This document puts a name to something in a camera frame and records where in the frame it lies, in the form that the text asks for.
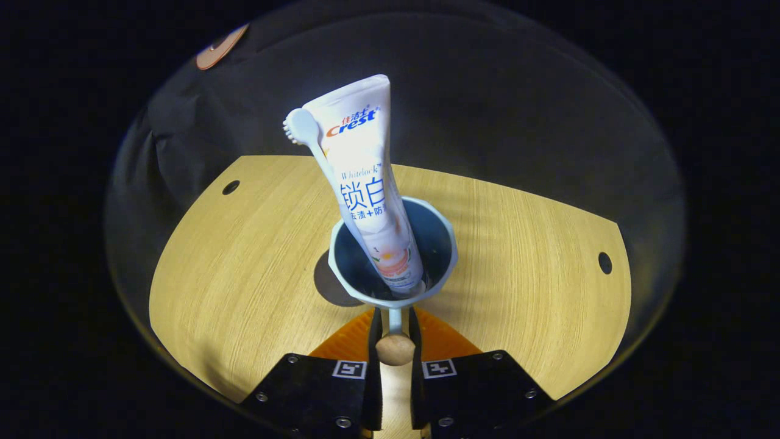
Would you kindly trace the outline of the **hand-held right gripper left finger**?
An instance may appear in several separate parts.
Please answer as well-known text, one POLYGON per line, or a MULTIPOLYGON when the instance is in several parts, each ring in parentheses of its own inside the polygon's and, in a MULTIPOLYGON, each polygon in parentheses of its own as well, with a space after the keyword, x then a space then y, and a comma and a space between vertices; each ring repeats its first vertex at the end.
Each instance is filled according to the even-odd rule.
POLYGON ((354 317, 308 355, 289 352, 239 410, 286 438, 371 438, 381 430, 381 311, 354 317))

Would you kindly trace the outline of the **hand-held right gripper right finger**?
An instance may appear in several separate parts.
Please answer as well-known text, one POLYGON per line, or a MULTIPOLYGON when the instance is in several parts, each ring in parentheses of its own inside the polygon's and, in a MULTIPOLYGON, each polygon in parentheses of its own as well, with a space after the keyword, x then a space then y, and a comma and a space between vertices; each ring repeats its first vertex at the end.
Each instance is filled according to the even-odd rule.
POLYGON ((485 352, 451 325, 409 310, 411 421, 423 438, 517 438, 555 407, 510 353, 485 352))

